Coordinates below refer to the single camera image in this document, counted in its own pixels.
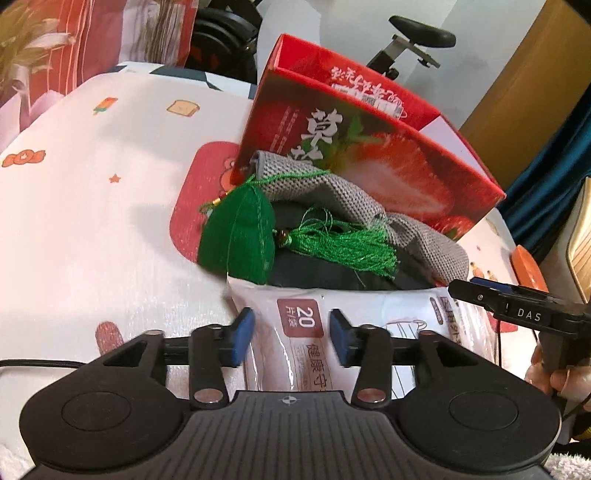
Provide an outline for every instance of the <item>plastic package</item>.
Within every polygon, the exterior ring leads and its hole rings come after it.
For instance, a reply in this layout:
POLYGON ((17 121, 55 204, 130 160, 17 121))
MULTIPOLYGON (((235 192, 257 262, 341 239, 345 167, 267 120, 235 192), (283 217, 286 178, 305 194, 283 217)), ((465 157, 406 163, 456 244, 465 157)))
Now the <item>plastic package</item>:
MULTIPOLYGON (((342 368, 329 339, 329 312, 353 325, 372 324, 392 336, 416 338, 430 329, 493 360, 494 334, 484 310, 452 299, 446 288, 357 292, 259 286, 228 278, 236 307, 256 315, 245 360, 249 390, 342 390, 350 399, 359 368, 342 368)), ((415 387, 413 367, 392 367, 392 397, 415 387)))

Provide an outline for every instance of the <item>bike seat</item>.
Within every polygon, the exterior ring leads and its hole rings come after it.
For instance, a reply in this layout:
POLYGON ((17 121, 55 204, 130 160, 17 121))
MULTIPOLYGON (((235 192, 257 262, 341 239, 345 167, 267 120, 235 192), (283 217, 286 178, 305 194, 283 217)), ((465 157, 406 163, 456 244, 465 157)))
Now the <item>bike seat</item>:
POLYGON ((456 45, 456 36, 447 30, 397 15, 390 17, 390 23, 416 45, 432 48, 451 48, 456 45))

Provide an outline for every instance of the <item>strawberry box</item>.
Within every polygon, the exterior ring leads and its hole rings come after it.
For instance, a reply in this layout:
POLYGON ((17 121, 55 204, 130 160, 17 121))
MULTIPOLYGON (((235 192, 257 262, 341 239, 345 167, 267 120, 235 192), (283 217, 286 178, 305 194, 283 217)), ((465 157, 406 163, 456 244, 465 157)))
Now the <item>strawberry box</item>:
POLYGON ((269 58, 232 173, 256 150, 311 161, 386 211, 459 239, 505 196, 439 110, 330 50, 282 35, 269 58))

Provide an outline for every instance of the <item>white wall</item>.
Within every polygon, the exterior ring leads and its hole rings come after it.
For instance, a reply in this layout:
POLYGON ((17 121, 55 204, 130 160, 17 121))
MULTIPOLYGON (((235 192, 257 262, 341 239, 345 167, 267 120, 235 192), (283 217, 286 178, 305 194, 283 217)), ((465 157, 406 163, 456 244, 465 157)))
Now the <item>white wall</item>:
POLYGON ((396 60, 398 82, 460 127, 519 46, 544 0, 264 0, 258 43, 262 70, 281 33, 320 43, 366 64, 388 45, 392 15, 456 34, 455 48, 430 49, 441 68, 426 69, 409 51, 396 60))
POLYGON ((544 0, 457 0, 442 28, 456 34, 450 50, 431 49, 439 69, 417 65, 405 82, 460 127, 499 76, 544 0))
MULTIPOLYGON (((428 25, 441 25, 456 0, 332 0, 320 21, 320 44, 361 64, 369 62, 399 33, 388 21, 392 15, 412 18, 428 25)), ((396 60, 404 83, 418 64, 405 52, 396 60)))
MULTIPOLYGON (((401 15, 441 25, 456 0, 263 0, 258 54, 268 57, 281 33, 320 43, 358 63, 366 64, 392 40, 396 29, 388 22, 401 15)), ((406 52, 396 62, 399 82, 413 72, 416 56, 406 52)))

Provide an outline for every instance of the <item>wooden door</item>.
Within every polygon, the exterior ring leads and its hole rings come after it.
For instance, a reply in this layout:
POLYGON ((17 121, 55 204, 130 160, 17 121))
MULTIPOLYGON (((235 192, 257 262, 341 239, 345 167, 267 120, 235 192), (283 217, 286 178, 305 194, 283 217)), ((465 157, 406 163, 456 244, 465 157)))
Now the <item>wooden door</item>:
POLYGON ((590 82, 591 27, 563 0, 547 0, 460 130, 506 189, 558 130, 590 82))

